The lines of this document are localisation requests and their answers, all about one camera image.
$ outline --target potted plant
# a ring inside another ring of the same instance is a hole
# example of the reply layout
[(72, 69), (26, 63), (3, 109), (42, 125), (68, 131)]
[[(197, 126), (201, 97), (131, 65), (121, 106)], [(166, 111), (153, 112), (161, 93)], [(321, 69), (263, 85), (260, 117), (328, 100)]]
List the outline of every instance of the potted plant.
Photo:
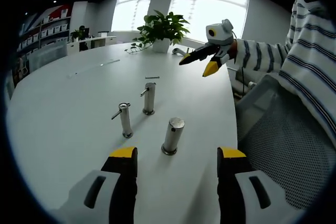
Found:
[(72, 37), (72, 42), (78, 42), (78, 38), (82, 36), (82, 31), (81, 30), (75, 30), (73, 31), (70, 35)]
[(173, 12), (170, 12), (164, 16), (157, 10), (155, 12), (156, 15), (144, 16), (146, 24), (138, 27), (141, 37), (133, 39), (136, 43), (132, 43), (131, 48), (126, 49), (126, 52), (130, 54), (139, 52), (153, 45), (154, 51), (167, 53), (171, 43), (181, 42), (185, 34), (189, 33), (183, 27), (185, 23), (189, 24), (183, 15), (174, 15)]

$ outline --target hand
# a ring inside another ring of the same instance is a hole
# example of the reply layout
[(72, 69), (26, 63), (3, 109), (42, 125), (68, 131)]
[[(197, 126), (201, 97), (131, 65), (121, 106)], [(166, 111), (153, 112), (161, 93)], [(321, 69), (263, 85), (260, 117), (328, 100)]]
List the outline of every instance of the hand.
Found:
[(230, 56), (230, 59), (236, 59), (237, 56), (237, 41), (234, 40), (230, 49), (227, 51)]

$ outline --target white pot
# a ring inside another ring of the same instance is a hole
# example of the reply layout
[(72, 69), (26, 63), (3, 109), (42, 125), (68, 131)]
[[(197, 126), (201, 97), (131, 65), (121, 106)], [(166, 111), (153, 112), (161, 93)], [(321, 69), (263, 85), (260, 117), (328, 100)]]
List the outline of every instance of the white pot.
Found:
[(164, 54), (167, 53), (168, 48), (170, 46), (170, 40), (165, 38), (163, 40), (156, 40), (153, 44), (154, 52), (162, 52)]

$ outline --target black cable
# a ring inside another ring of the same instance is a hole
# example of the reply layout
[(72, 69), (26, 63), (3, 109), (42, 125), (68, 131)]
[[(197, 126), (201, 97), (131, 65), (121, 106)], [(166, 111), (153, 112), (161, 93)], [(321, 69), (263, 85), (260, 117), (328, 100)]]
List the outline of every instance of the black cable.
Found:
[(241, 75), (242, 75), (242, 78), (243, 78), (243, 97), (244, 97), (244, 95), (245, 95), (245, 92), (244, 92), (244, 90), (245, 90), (244, 68), (241, 68)]

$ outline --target green plant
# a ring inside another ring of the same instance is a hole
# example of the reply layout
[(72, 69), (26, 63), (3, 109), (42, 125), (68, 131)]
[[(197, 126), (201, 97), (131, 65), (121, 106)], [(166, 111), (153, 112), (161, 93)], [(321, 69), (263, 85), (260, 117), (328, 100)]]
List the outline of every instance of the green plant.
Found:
[(174, 15), (170, 12), (167, 16), (164, 16), (158, 10), (155, 10), (156, 15), (144, 16), (146, 24), (140, 26), (137, 29), (140, 31), (140, 38), (135, 38), (133, 41), (137, 43), (132, 43), (130, 52), (128, 49), (125, 51), (129, 54), (133, 52), (139, 52), (149, 48), (156, 40), (163, 40), (167, 38), (171, 43), (176, 44), (181, 42), (185, 34), (189, 33), (188, 29), (184, 28), (184, 24), (189, 24), (183, 18), (183, 15)]
[(81, 37), (82, 34), (83, 34), (82, 30), (75, 30), (70, 35), (71, 35), (72, 39), (76, 39), (76, 38)]

